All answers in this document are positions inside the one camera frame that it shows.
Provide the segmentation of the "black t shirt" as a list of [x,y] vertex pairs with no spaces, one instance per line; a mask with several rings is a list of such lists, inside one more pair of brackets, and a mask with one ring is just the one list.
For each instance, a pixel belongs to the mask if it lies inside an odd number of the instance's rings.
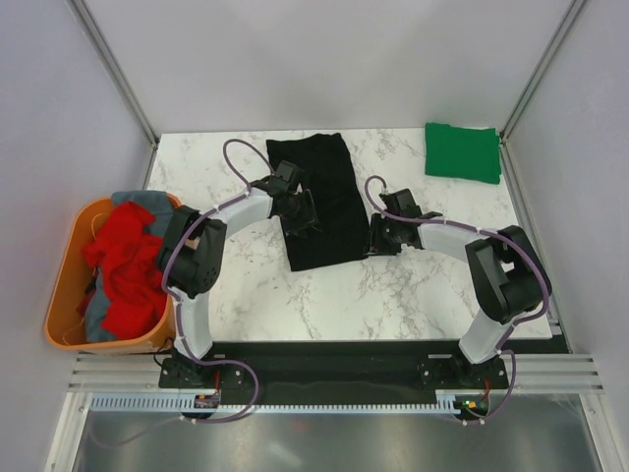
[[293,272],[361,261],[370,224],[358,190],[349,149],[339,133],[315,134],[300,140],[268,140],[269,161],[295,164],[304,172],[312,192],[319,228],[306,235],[285,235]]

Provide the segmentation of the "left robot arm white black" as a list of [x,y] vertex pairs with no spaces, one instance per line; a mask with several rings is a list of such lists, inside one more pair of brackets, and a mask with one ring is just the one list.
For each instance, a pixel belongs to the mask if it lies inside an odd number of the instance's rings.
[[287,161],[206,211],[189,206],[173,210],[156,264],[163,275],[162,289],[174,303],[174,347],[187,357],[181,373],[194,386],[208,385],[216,372],[214,361],[205,357],[213,344],[209,291],[220,275],[225,243],[272,217],[280,220],[288,236],[306,237],[309,230],[320,229],[305,172]]

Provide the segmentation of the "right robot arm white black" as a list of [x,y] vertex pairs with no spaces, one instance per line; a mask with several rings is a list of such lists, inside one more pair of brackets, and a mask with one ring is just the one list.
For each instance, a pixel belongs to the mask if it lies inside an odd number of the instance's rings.
[[423,213],[410,190],[379,194],[374,206],[369,253],[394,256],[404,246],[439,252],[468,265],[479,312],[459,339],[458,355],[450,362],[457,384],[475,385],[520,323],[540,318],[548,308],[552,286],[526,231],[517,225],[477,228]]

